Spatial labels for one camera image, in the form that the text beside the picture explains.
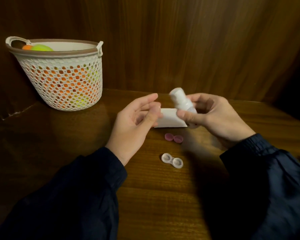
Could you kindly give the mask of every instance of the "wooden table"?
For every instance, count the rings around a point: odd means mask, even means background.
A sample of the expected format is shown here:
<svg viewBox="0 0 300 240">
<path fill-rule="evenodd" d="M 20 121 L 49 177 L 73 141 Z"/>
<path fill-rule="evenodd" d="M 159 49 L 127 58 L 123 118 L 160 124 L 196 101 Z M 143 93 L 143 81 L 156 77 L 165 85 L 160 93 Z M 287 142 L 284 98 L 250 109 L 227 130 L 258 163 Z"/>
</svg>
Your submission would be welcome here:
<svg viewBox="0 0 300 240">
<path fill-rule="evenodd" d="M 103 90 L 91 108 L 63 112 L 37 102 L 0 123 L 0 223 L 17 200 L 49 181 L 76 156 L 105 145 L 116 114 L 144 92 Z M 172 108 L 160 94 L 163 108 Z M 230 101 L 256 132 L 275 146 L 300 155 L 300 121 L 270 105 Z M 184 136 L 182 145 L 165 133 Z M 127 164 L 128 178 L 118 190 L 118 239 L 211 239 L 222 217 L 220 198 L 228 180 L 214 140 L 204 128 L 151 129 Z M 180 157 L 182 169 L 160 160 Z"/>
</svg>

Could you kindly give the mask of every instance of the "dark blue sleeve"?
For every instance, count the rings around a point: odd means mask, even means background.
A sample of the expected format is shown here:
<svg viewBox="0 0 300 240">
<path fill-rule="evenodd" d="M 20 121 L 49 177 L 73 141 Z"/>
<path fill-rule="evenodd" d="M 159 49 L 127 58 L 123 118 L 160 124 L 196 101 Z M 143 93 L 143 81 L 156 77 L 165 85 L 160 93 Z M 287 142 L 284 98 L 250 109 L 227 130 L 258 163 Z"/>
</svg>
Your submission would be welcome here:
<svg viewBox="0 0 300 240">
<path fill-rule="evenodd" d="M 300 163 L 260 134 L 220 156 L 235 185 L 233 207 L 251 239 L 300 239 Z"/>
<path fill-rule="evenodd" d="M 80 156 L 17 202 L 0 226 L 0 239 L 116 239 L 116 191 L 126 177 L 105 147 Z"/>
</svg>

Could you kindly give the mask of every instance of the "pink cap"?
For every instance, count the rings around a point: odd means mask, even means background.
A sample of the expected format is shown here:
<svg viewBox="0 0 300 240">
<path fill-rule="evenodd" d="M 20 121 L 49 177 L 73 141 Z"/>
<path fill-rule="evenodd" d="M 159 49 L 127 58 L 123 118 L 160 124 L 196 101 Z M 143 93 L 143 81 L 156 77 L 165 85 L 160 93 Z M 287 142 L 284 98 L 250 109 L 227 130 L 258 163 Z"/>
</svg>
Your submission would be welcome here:
<svg viewBox="0 0 300 240">
<path fill-rule="evenodd" d="M 167 133 L 167 134 L 164 135 L 164 138 L 167 141 L 172 141 L 173 140 L 173 135 L 171 133 Z"/>
<path fill-rule="evenodd" d="M 173 138 L 173 140 L 176 142 L 176 143 L 182 143 L 183 142 L 183 137 L 178 135 L 178 136 L 175 136 Z"/>
</svg>

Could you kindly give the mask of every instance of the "perforated basket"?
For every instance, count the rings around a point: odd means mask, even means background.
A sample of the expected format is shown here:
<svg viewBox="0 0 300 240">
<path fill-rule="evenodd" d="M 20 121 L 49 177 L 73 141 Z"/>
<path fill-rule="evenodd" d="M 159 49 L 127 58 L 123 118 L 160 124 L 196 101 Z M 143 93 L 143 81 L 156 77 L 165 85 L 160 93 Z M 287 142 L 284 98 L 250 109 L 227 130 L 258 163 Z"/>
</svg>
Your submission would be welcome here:
<svg viewBox="0 0 300 240">
<path fill-rule="evenodd" d="M 44 44 L 54 51 L 13 48 L 12 41 Z M 64 111 L 91 107 L 102 95 L 102 46 L 82 40 L 35 39 L 8 37 L 6 45 L 24 72 L 52 108 Z"/>
</svg>

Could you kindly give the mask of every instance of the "brown basket rim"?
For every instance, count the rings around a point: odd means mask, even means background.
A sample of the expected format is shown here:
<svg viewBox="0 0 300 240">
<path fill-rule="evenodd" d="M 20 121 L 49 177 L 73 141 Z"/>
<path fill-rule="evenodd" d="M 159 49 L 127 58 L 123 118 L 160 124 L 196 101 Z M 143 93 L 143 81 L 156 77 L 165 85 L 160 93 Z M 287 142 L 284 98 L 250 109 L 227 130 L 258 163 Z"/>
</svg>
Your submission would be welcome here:
<svg viewBox="0 0 300 240">
<path fill-rule="evenodd" d="M 91 49 L 82 49 L 82 50 L 68 50 L 68 51 L 36 51 L 36 50 L 24 50 L 13 48 L 12 46 L 6 44 L 10 52 L 20 54 L 20 55 L 35 55 L 35 56 L 73 56 L 73 55 L 85 55 L 90 53 L 96 53 L 98 42 L 87 41 L 87 40 L 68 40 L 68 39 L 31 39 L 31 43 L 40 43 L 40 42 L 72 42 L 72 43 L 84 43 L 84 44 L 93 44 L 96 47 Z"/>
</svg>

